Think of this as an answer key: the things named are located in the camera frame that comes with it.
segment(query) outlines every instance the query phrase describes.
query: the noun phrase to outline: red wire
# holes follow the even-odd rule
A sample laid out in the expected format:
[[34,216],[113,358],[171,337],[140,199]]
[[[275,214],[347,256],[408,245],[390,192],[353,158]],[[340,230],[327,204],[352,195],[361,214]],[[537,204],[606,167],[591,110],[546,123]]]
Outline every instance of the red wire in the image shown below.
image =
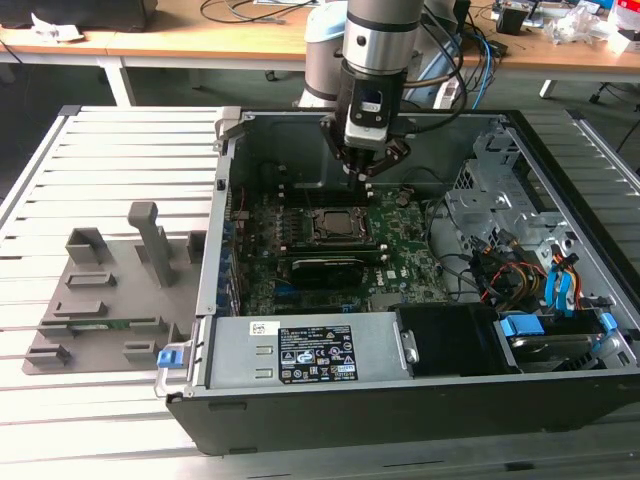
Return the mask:
[[[504,273],[504,271],[507,268],[513,267],[513,266],[525,266],[528,268],[532,268],[534,270],[536,270],[540,275],[542,275],[543,277],[547,278],[547,274],[544,272],[544,270],[542,270],[540,267],[538,267],[537,265],[532,265],[530,263],[526,263],[526,262],[511,262],[511,263],[505,263],[502,267],[500,267],[500,270],[498,270],[496,272],[496,274],[493,276],[493,278],[491,279],[491,282],[489,283],[489,285],[491,285],[493,287],[493,284],[495,283],[495,281]],[[480,301],[484,302],[487,297],[489,296],[489,290],[486,290],[482,296],[480,297]]]

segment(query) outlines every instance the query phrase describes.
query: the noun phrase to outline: blue latch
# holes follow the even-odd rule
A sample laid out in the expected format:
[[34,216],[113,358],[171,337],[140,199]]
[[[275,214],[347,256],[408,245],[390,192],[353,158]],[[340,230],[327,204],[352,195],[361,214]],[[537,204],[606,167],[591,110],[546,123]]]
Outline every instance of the blue latch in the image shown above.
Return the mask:
[[158,354],[158,368],[182,368],[182,350],[162,350]]
[[607,331],[607,336],[611,335],[611,333],[618,328],[618,322],[616,322],[616,319],[613,318],[613,315],[610,313],[603,313],[600,315],[600,323]]
[[540,319],[533,314],[508,315],[504,320],[500,320],[500,326],[507,337],[544,335]]

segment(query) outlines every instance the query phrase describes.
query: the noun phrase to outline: paper on desk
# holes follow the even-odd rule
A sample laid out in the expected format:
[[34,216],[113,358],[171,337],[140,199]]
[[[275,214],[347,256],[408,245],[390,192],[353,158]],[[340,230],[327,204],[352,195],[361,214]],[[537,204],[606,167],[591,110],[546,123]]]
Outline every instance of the paper on desk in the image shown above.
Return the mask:
[[31,30],[49,42],[72,42],[84,38],[84,35],[78,31],[75,25],[53,25],[43,22],[33,13],[31,14],[31,20],[33,20]]

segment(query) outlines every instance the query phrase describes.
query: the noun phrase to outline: blue cable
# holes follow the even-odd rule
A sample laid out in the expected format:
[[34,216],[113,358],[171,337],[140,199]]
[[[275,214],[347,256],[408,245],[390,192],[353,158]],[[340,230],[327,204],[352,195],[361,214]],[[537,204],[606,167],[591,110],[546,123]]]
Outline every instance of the blue cable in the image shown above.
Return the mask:
[[480,91],[478,92],[478,96],[476,97],[476,101],[473,102],[472,110],[475,110],[480,100],[484,96],[484,91],[487,88],[487,79],[489,78],[489,70],[491,70],[491,47],[487,43],[487,41],[482,38],[480,35],[474,35],[478,40],[480,40],[484,44],[484,49],[487,52],[487,68],[484,71],[484,76],[482,77],[482,84],[480,85]]

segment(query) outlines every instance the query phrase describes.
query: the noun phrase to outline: gray floor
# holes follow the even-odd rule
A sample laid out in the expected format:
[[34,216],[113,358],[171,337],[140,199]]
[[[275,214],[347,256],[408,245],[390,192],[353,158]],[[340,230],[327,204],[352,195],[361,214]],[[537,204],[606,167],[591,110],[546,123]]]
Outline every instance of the gray floor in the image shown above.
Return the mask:
[[[0,85],[0,199],[6,195],[20,171],[44,136],[62,105],[113,105],[108,85],[101,83],[93,67],[15,66],[16,82]],[[278,72],[277,82],[267,82],[263,72],[209,70],[203,72],[200,90],[189,87],[186,70],[130,69],[129,75],[138,105],[206,106],[242,105],[286,108],[303,88],[302,73]],[[630,126],[640,118],[634,112],[640,90],[619,85],[612,89],[619,98],[604,91],[600,104],[588,102],[598,87],[587,82],[560,82],[554,98],[538,96],[537,80],[497,78],[482,108],[490,109],[576,109],[612,145],[617,146]],[[640,129],[629,139],[622,156],[633,168],[640,167]]]

